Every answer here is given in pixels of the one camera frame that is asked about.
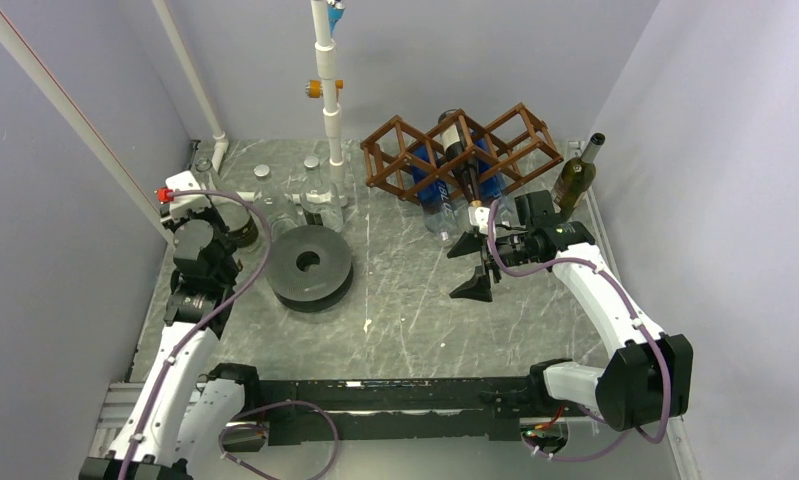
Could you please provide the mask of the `tall clear glass bottle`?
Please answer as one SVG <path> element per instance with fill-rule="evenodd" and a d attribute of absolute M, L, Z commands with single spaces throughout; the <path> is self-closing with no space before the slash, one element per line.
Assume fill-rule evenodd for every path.
<path fill-rule="evenodd" d="M 206 190 L 229 193 L 243 199 L 242 195 L 221 178 L 210 159 L 198 158 L 193 162 L 191 171 Z M 228 238 L 237 248 L 245 252 L 257 249 L 260 245 L 260 235 L 251 212 L 239 202 L 225 197 L 212 196 L 211 201 L 226 225 Z"/>

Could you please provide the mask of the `dark green wine bottle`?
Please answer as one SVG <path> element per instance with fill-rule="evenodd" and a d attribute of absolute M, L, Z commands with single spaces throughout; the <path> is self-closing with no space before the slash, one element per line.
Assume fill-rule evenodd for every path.
<path fill-rule="evenodd" d="M 581 154 L 565 162 L 552 189 L 553 201 L 564 221 L 570 219 L 579 201 L 596 177 L 595 158 L 606 141 L 601 132 L 593 133 Z"/>

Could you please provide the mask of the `short clear glass bottle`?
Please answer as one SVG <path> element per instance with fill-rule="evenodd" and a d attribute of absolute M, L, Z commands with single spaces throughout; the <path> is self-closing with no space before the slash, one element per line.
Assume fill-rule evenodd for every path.
<path fill-rule="evenodd" d="M 306 223 L 341 232 L 344 219 L 336 185 L 323 179 L 317 157 L 307 156 L 303 166 L 305 179 L 299 197 Z"/>

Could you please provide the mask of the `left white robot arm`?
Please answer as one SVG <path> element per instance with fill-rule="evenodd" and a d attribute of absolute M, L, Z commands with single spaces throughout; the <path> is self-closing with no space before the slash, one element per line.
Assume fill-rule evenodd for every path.
<path fill-rule="evenodd" d="M 225 368 L 195 408 L 196 381 L 219 345 L 234 301 L 252 286 L 237 283 L 242 266 L 212 192 L 161 190 L 161 222 L 173 233 L 170 297 L 153 366 L 122 429 L 104 457 L 88 457 L 81 479 L 189 479 L 200 447 L 233 416 L 254 417 L 262 392 L 257 373 L 237 379 Z"/>

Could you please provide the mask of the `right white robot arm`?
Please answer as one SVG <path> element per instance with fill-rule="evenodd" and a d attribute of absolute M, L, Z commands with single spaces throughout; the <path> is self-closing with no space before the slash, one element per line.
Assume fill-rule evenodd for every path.
<path fill-rule="evenodd" d="M 688 409 L 693 348 L 682 334 L 669 335 L 653 321 L 609 268 L 589 230 L 555 211 L 547 191 L 519 196 L 518 224 L 497 224 L 499 204 L 471 206 L 469 231 L 448 255 L 478 254 L 470 280 L 454 299 L 490 302 L 503 276 L 552 273 L 574 296 L 604 345 L 606 366 L 555 359 L 531 367 L 526 401 L 549 415 L 564 402 L 599 414 L 618 432 L 636 431 L 651 443 L 663 439 L 670 419 Z"/>

